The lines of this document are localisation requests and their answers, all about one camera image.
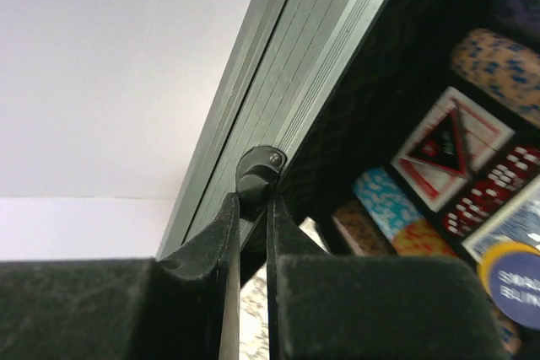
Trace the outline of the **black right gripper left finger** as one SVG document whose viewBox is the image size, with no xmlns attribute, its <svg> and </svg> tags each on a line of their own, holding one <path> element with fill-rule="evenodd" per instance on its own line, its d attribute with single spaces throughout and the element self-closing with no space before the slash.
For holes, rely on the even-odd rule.
<svg viewBox="0 0 540 360">
<path fill-rule="evenodd" d="M 164 259 L 5 262 L 4 359 L 236 359 L 240 202 Z"/>
</svg>

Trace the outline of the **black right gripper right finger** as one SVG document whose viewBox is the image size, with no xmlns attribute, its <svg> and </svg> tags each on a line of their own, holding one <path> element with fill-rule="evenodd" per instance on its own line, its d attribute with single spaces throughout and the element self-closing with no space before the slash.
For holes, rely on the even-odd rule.
<svg viewBox="0 0 540 360">
<path fill-rule="evenodd" d="M 505 359 L 488 300 L 463 261 L 330 255 L 291 219 L 267 212 L 273 359 Z"/>
</svg>

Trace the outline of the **blue small blind button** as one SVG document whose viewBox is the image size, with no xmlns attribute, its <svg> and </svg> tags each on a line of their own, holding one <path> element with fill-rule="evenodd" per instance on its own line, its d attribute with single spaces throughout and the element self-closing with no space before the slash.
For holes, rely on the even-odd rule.
<svg viewBox="0 0 540 360">
<path fill-rule="evenodd" d="M 539 330 L 539 255 L 515 251 L 502 256 L 488 281 L 492 300 L 503 314 Z"/>
</svg>

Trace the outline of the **black poker set case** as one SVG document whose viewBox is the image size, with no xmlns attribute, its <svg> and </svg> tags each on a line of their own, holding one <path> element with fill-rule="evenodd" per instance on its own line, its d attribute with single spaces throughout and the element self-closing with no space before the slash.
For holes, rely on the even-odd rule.
<svg viewBox="0 0 540 360">
<path fill-rule="evenodd" d="M 505 359 L 536 359 L 539 330 L 503 314 L 462 242 L 539 176 L 539 0 L 277 0 L 266 45 L 239 42 L 159 247 L 164 259 L 240 202 L 240 285 L 267 270 L 267 212 L 282 198 L 330 255 L 332 222 L 359 201 L 397 256 L 467 264 Z M 447 88 L 514 130 L 439 211 L 392 160 Z"/>
</svg>

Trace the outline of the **yellow big blind button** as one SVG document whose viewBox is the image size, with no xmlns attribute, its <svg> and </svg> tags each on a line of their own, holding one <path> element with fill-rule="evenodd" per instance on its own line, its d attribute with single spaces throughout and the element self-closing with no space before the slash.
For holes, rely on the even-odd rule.
<svg viewBox="0 0 540 360">
<path fill-rule="evenodd" d="M 491 296 L 491 290 L 489 287 L 489 274 L 495 262 L 501 259 L 503 256 L 509 255 L 511 253 L 527 253 L 539 255 L 539 249 L 534 246 L 524 244 L 522 242 L 516 242 L 511 240 L 499 242 L 489 247 L 482 256 L 481 261 L 477 265 L 478 277 L 480 278 L 480 281 L 489 296 Z"/>
</svg>

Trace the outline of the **black triangular all-in button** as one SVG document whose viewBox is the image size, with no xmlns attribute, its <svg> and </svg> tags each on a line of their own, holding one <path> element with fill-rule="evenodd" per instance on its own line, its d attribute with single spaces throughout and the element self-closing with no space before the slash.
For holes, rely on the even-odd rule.
<svg viewBox="0 0 540 360">
<path fill-rule="evenodd" d="M 466 179 L 470 154 L 463 132 L 461 112 L 453 105 L 406 153 L 407 160 Z"/>
</svg>

